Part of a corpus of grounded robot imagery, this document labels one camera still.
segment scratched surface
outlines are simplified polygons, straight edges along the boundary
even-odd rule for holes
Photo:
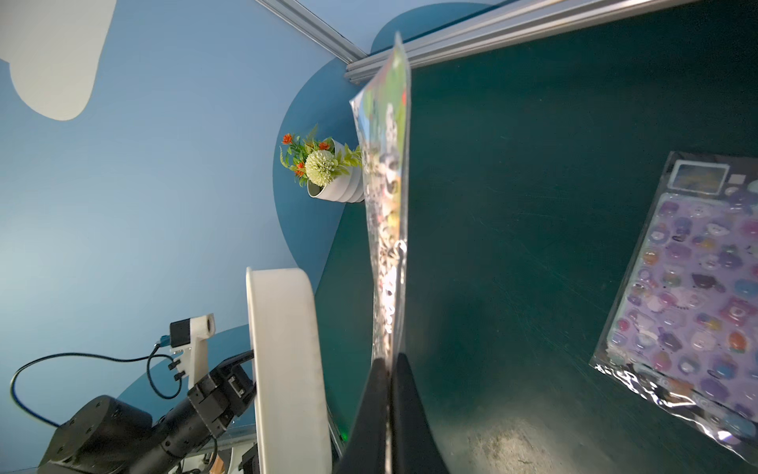
[[[758,11],[701,2],[413,72],[406,349],[455,473],[758,472],[593,370],[668,152],[758,154]],[[346,431],[365,213],[316,300]]]

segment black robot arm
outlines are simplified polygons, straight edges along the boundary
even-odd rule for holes
[[[253,351],[218,364],[153,425],[142,410],[102,395],[55,430],[39,474],[165,474],[224,434],[255,398],[242,364]]]

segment white flower pot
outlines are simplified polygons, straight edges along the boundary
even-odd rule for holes
[[[344,146],[334,142],[334,151],[344,150]],[[334,178],[324,189],[320,189],[308,181],[308,195],[317,199],[335,202],[361,202],[363,193],[363,170],[360,167],[348,167],[350,174],[342,174]]]

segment plastic packaging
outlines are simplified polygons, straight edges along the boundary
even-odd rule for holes
[[[592,365],[758,465],[758,160],[669,154]]]
[[[402,347],[406,304],[410,80],[410,65],[398,34],[387,63],[350,102],[362,151],[368,246],[374,272],[371,359],[384,360],[388,381]],[[389,400],[386,413],[391,413]],[[384,470],[391,474],[391,417],[384,424]]]

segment purple sticker sheet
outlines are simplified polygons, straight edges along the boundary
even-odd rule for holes
[[[593,364],[758,462],[758,160],[672,152]]]

